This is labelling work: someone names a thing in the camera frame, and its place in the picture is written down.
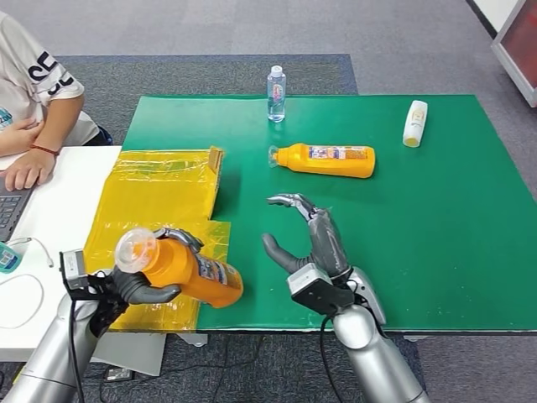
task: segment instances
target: green table mat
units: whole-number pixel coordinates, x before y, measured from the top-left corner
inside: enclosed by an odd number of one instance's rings
[[[413,99],[428,104],[418,149],[401,143]],[[269,166],[269,146],[298,142],[370,145],[377,165],[367,180]],[[297,256],[309,252],[297,212],[265,204],[279,192],[330,207],[388,330],[537,329],[537,209],[474,96],[289,97],[279,124],[266,119],[265,97],[142,97],[124,149],[211,145],[226,152],[213,218],[232,222],[228,261],[244,293],[225,309],[204,306],[198,329],[319,327],[262,249],[269,232]]]

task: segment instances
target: white wall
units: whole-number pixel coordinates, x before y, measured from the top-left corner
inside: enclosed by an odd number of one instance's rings
[[[474,0],[494,29],[499,31],[518,0]]]

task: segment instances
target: clear plastic water bottle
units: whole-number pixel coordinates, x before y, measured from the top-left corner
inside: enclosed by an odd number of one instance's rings
[[[286,77],[280,65],[273,65],[266,79],[269,96],[269,119],[281,122],[285,117]]]

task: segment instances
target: bottle label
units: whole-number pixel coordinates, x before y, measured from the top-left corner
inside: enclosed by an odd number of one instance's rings
[[[365,160],[367,153],[365,147],[332,147],[315,145],[310,147],[312,160]]]
[[[425,112],[423,109],[416,109],[413,113],[413,118],[410,121],[410,126],[423,126],[423,119],[425,119]]]
[[[241,288],[239,273],[229,264],[219,262],[197,255],[198,272],[200,277],[204,279],[217,281],[223,285],[229,285],[232,288]]]
[[[4,249],[0,252],[0,273],[9,274],[17,269],[20,256],[8,246],[4,244],[2,246]]]
[[[278,102],[284,96],[284,87],[279,84],[274,84],[272,86],[272,98],[275,102]]]

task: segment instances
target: yellow plastic bag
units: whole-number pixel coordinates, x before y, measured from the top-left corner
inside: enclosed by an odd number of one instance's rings
[[[134,227],[183,228],[204,241],[201,253],[225,261],[229,222],[208,221],[219,184],[219,149],[124,151],[105,182],[84,246],[88,273],[113,267],[121,235]],[[130,306],[112,329],[195,329],[199,303],[180,295],[168,304]]]

